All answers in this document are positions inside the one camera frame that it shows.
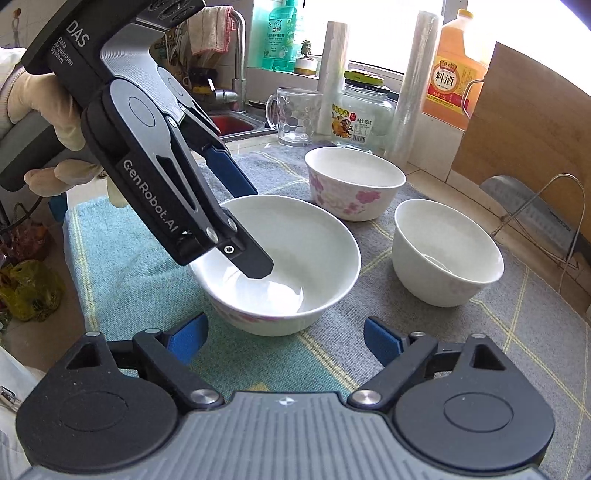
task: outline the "glass jar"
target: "glass jar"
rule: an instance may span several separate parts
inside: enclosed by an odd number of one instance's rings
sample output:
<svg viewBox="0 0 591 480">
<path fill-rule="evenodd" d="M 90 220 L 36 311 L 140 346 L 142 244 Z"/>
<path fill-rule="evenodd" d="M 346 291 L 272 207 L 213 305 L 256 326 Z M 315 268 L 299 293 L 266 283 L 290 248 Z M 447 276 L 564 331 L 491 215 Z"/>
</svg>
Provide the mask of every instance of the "glass jar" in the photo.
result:
<svg viewBox="0 0 591 480">
<path fill-rule="evenodd" d="M 361 70 L 345 72 L 345 90 L 332 111 L 332 141 L 339 147 L 383 155 L 395 106 L 384 79 Z"/>
</svg>

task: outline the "gloved hand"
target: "gloved hand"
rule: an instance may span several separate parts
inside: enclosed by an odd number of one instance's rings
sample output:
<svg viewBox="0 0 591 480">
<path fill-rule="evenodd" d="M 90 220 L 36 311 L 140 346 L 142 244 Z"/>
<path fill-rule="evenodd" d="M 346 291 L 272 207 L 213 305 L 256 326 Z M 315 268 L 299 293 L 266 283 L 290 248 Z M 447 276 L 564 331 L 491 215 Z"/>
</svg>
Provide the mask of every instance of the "gloved hand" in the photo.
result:
<svg viewBox="0 0 591 480">
<path fill-rule="evenodd" d="M 32 110 L 39 113 L 56 129 L 59 141 L 68 149 L 84 148 L 80 129 L 80 109 L 72 96 L 52 73 L 31 75 L 22 73 L 8 96 L 8 116 L 13 124 L 25 118 Z M 29 188 L 42 197 L 60 195 L 75 185 L 88 183 L 101 171 L 101 166 L 83 160 L 64 160 L 56 167 L 30 170 L 25 174 Z M 109 200 L 117 207 L 127 205 L 112 180 L 107 178 Z"/>
</svg>

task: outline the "bowl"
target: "bowl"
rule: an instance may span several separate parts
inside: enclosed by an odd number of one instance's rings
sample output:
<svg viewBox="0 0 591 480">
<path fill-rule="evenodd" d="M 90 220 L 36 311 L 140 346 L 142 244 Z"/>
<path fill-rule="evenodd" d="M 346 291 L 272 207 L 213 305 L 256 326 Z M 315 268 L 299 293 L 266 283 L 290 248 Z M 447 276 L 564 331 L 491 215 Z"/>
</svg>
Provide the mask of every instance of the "bowl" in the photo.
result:
<svg viewBox="0 0 591 480">
<path fill-rule="evenodd" d="M 312 325 L 351 290 L 361 267 L 355 238 L 339 220 L 311 203 L 276 195 L 228 200 L 227 207 L 274 262 L 256 280 L 217 249 L 190 267 L 213 307 L 249 333 L 280 336 Z"/>
<path fill-rule="evenodd" d="M 394 270 L 422 301 L 456 307 L 503 275 L 503 257 L 493 239 L 451 207 L 406 200 L 396 208 L 394 222 Z"/>
<path fill-rule="evenodd" d="M 306 154 L 312 200 L 343 220 L 382 215 L 406 176 L 396 165 L 352 148 L 323 147 Z"/>
</svg>

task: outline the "green lid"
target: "green lid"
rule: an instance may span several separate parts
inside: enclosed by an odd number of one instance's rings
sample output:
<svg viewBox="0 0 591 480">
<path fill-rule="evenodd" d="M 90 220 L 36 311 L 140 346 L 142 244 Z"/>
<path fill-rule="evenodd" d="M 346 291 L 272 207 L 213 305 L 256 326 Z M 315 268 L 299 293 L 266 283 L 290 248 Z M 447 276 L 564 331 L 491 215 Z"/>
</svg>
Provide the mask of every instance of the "green lid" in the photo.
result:
<svg viewBox="0 0 591 480">
<path fill-rule="evenodd" d="M 358 83 L 366 83 L 367 85 L 374 85 L 381 87 L 384 85 L 384 79 L 378 77 L 373 73 L 366 72 L 365 70 L 347 70 L 345 71 L 345 78 L 347 80 L 353 80 Z"/>
</svg>

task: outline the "teal cloth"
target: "teal cloth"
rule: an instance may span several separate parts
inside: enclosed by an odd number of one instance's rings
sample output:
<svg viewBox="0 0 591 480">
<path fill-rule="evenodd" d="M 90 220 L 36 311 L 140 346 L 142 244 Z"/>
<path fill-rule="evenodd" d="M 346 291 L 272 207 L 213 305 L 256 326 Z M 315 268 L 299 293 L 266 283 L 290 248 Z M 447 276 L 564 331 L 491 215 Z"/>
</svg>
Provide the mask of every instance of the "teal cloth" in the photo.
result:
<svg viewBox="0 0 591 480">
<path fill-rule="evenodd" d="M 259 192 L 309 200 L 306 152 L 270 147 L 235 159 Z M 217 198 L 230 198 L 202 169 Z M 376 221 L 347 223 L 361 251 L 359 280 L 318 322 L 283 338 L 250 335 L 222 320 L 189 269 L 171 260 L 130 207 L 116 209 L 103 198 L 70 210 L 66 257 L 87 329 L 100 330 L 109 340 L 128 339 L 149 327 L 167 329 L 205 312 L 209 339 L 191 368 L 226 398 L 234 390 L 267 389 L 347 395 L 382 368 L 363 342 L 369 315 L 400 332 L 422 330 L 447 342 L 483 332 L 505 349 L 554 411 L 556 433 L 544 472 L 550 478 L 581 478 L 591 451 L 587 324 L 505 250 L 503 277 L 465 305 L 441 309 L 412 296 L 394 273 L 390 251 L 396 206 L 421 196 L 405 185 Z"/>
</svg>

